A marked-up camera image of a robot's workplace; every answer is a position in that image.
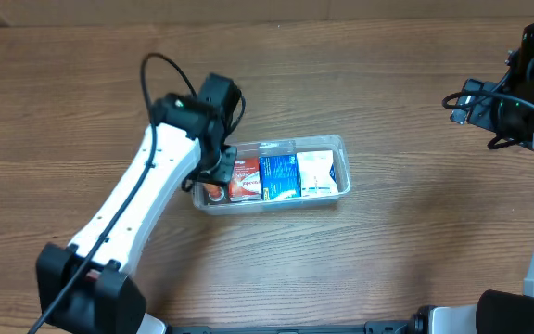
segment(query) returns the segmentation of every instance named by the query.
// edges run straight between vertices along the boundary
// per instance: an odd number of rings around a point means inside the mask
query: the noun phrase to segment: small package
[[[264,200],[300,197],[296,154],[259,157]]]
[[[203,184],[203,187],[205,188],[206,203],[209,205],[228,203],[226,190],[221,186]]]
[[[259,158],[235,161],[229,193],[231,201],[262,198]]]
[[[302,197],[320,197],[338,193],[333,165],[333,151],[297,154]]]

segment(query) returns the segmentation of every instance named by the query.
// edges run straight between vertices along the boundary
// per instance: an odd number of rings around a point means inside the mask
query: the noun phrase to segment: red box
[[[259,158],[237,160],[229,185],[231,201],[262,199]]]

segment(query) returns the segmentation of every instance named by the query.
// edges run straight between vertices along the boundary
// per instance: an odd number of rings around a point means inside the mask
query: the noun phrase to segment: tabletop
[[[0,333],[40,314],[34,264],[102,205],[146,128],[143,55],[195,87],[233,78],[237,142],[337,134],[337,205],[208,216],[177,191],[135,281],[147,310],[217,328],[406,319],[426,304],[522,292],[534,239],[534,154],[488,151],[440,100],[497,81],[534,18],[0,29]],[[153,96],[185,93],[152,61]],[[57,332],[45,326],[43,333]]]

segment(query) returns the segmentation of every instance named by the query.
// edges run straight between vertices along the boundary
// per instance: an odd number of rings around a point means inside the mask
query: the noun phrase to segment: clear plastic bin
[[[343,144],[343,139],[338,135],[317,135],[233,145],[238,148],[237,157],[239,159],[331,150],[333,151],[333,163],[335,167],[335,179],[338,193],[315,198],[299,197],[279,200],[257,199],[214,204],[207,201],[205,188],[203,185],[197,183],[193,188],[193,202],[198,209],[207,214],[240,214],[326,205],[336,202],[350,192],[350,164],[348,162],[348,155],[345,150],[345,145]]]

